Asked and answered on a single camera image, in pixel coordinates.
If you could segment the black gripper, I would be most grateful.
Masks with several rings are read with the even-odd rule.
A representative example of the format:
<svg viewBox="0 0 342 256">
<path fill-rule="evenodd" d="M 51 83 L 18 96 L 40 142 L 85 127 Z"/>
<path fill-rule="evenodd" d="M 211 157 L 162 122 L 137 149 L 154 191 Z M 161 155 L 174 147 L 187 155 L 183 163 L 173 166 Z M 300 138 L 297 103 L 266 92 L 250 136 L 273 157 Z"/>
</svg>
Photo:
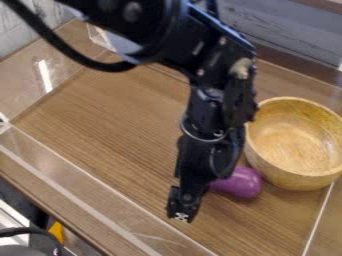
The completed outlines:
<svg viewBox="0 0 342 256">
<path fill-rule="evenodd" d="M 167 217 L 191 223 L 198 215 L 210 183 L 233 175 L 246 141 L 246 129 L 230 129 L 221 141 L 205 142 L 182 135 L 178 140 L 175 177 L 170 189 Z"/>
</svg>

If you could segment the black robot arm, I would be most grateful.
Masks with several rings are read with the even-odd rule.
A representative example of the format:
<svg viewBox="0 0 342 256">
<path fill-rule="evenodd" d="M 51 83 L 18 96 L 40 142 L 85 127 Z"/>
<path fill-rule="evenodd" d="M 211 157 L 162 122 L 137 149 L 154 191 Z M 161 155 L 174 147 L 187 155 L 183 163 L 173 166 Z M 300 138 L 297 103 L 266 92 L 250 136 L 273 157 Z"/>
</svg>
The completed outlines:
<svg viewBox="0 0 342 256">
<path fill-rule="evenodd" d="M 105 30 L 122 60 L 83 55 L 22 0 L 0 0 L 46 42 L 81 65 L 125 72 L 158 63 L 190 82 L 182 115 L 175 177 L 167 216 L 193 222 L 210 183 L 234 173 L 256 120 L 256 46 L 219 18 L 217 0 L 55 0 L 86 23 Z"/>
</svg>

